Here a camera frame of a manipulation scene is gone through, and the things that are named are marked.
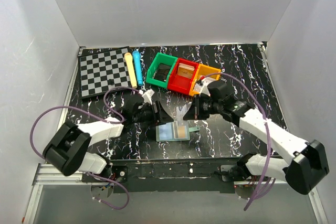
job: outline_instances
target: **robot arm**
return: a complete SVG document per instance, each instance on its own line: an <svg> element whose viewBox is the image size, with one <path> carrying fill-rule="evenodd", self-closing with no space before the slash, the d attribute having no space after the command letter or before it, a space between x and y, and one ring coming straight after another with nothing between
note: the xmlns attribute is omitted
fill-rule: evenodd
<svg viewBox="0 0 336 224"><path fill-rule="evenodd" d="M159 101L152 102L153 93L148 90L126 103L122 110L124 124L146 122L161 125L173 122ZM112 117L106 121L119 122ZM44 149L43 157L65 176L70 176L77 170L101 174L109 168L108 161L98 154L87 152L87 149L100 141L120 136L124 124L97 121L75 125L66 121Z"/></svg>
<svg viewBox="0 0 336 224"><path fill-rule="evenodd" d="M206 120L210 114L220 114L267 144L265 120L253 104L237 100L223 81L213 81L203 90L207 95L201 93L194 97L184 120ZM283 159L272 157L265 176L286 181L297 192L308 194L329 173L324 146L317 140L309 143L296 137L270 119L267 124L271 146ZM261 175L265 162L266 157L247 154L228 175L242 178Z"/></svg>

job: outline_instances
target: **white wall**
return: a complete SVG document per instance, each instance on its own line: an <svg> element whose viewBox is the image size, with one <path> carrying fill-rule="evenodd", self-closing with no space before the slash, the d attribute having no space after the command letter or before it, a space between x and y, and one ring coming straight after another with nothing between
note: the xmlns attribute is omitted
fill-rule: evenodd
<svg viewBox="0 0 336 224"><path fill-rule="evenodd" d="M79 49L55 0L0 0L0 223L21 223L38 158L29 145L35 118L64 103ZM39 124L39 150L60 112Z"/></svg>
<svg viewBox="0 0 336 224"><path fill-rule="evenodd" d="M336 223L335 42L335 0L292 0L267 48L289 130L326 147L330 174L317 189L329 223Z"/></svg>
<svg viewBox="0 0 336 224"><path fill-rule="evenodd" d="M56 0L81 46L269 40L290 0Z"/></svg>

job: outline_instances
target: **green bin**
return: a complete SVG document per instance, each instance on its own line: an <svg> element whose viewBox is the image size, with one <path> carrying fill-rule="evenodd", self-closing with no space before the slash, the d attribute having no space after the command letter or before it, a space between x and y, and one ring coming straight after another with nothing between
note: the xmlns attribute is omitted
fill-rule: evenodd
<svg viewBox="0 0 336 224"><path fill-rule="evenodd" d="M171 55L165 55L165 54L162 54L160 52L158 52L151 64L151 66L149 67L148 71L147 71L147 75L146 75L146 83L150 83L150 84L153 84L153 85L156 85L156 86L159 86L159 87L163 87L163 88L167 88L167 84L168 84L168 81L169 81L169 77L170 77L170 74L175 66L175 63L177 61L177 57L174 57L174 56L171 56ZM153 79L153 76L159 66L159 64L166 64L168 66L171 66L170 68L170 71L168 73L168 76L167 76L167 80L165 82L163 81L159 81L159 80L155 80Z"/></svg>

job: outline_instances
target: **black marble surface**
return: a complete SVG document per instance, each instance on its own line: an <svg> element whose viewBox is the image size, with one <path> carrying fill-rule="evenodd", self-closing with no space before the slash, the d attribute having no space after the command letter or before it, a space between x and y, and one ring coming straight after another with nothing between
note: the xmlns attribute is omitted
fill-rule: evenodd
<svg viewBox="0 0 336 224"><path fill-rule="evenodd" d="M101 50L84 49L82 54L96 51ZM259 45L141 47L139 52L141 53L144 79L148 67L158 52L222 69L223 72L240 79L257 97L267 116L275 123L286 128ZM251 101L247 92L239 84L229 79L227 81L233 85L237 97ZM148 88L155 91L153 100L160 100L166 111L175 118L175 108L177 106L186 103L190 106L191 104L192 98L187 95L147 83L142 87L143 90ZM82 108L102 118L111 115L104 106L102 97L82 101L79 99L79 89L80 83L77 77L71 96L71 106ZM131 96L130 91L124 91L109 96L108 101L112 107L119 109ZM68 111L67 118L77 124L95 121L93 118L72 110ZM155 140L155 129L135 124L124 127L120 137L97 143L89 151L102 153L110 159L239 157L248 152L266 154L264 143L244 130L224 121L219 115L212 115L207 121L190 121L189 124L190 126L198 124L201 127L199 132L191 133L190 141L158 143Z"/></svg>

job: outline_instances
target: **gray and black checkerboard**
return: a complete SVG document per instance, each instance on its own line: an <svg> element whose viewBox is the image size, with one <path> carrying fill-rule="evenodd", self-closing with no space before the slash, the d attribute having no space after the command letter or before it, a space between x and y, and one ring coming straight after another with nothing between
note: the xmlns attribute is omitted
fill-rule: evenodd
<svg viewBox="0 0 336 224"><path fill-rule="evenodd" d="M104 94L113 87L131 86L124 54L127 48L79 57L81 98Z"/></svg>

